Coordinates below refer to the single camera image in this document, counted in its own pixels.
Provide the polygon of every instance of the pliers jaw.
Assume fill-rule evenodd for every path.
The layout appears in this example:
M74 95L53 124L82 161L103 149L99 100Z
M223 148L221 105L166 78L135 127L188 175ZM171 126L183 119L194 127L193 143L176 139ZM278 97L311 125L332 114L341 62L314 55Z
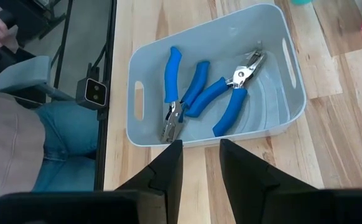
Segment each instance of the pliers jaw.
M261 50L255 50L236 67L236 70L227 85L233 88L243 88L244 83L252 79L266 59L266 54Z
M162 131L162 143L172 143L179 135L182 127L182 105L177 101L170 103L169 112L164 120L164 127Z

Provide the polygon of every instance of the wooden tabletop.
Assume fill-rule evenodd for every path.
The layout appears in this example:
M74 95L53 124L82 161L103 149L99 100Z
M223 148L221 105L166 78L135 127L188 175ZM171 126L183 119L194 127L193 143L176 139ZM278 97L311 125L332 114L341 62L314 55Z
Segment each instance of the wooden tabletop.
M236 142L318 188L362 187L362 0L118 0L104 188L113 190L163 150L126 136L129 59L140 46L260 2L285 13L307 91L284 134ZM179 223L234 223L218 146L183 151Z

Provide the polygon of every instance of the person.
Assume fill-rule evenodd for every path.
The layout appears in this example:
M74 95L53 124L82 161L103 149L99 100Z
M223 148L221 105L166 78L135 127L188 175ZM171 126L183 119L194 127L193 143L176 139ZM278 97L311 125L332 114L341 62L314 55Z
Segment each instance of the person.
M0 47L18 48L0 20ZM93 190L96 112L72 101L36 110L0 93L0 196L13 192Z

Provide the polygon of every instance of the blue rubber grip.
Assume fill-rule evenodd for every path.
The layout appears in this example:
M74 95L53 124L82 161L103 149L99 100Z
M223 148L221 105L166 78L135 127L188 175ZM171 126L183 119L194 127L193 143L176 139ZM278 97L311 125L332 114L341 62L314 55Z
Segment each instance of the blue rubber grip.
M177 88L177 74L182 54L176 47L170 48L170 57L164 70L165 103L178 100L179 91Z
M196 98L189 110L185 112L185 115L192 118L199 117L206 106L227 89L228 86L226 85L225 78L221 77L220 80L209 86Z
M230 103L226 108L223 117L213 128L214 136L223 136L225 132L235 124L239 112L241 111L243 101L247 95L248 91L244 88L233 89Z
M207 81L209 65L210 62L208 61L199 62L197 64L191 85L181 100L185 103L186 108L191 107L192 103L195 101L198 95L203 91Z

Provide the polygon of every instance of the bin handle hole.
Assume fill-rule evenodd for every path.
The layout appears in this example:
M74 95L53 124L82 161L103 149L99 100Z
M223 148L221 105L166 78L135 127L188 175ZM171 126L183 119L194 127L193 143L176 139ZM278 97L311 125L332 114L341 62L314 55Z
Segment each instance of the bin handle hole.
M144 119L144 85L140 81L134 84L134 116L139 121Z
M283 54L285 55L285 59L286 59L287 69L289 70L290 80L292 81L293 88L295 88L295 86L296 86L295 73L294 73L292 60L290 58L290 53L289 53L289 49L287 48L285 38L282 39L282 48L283 48Z

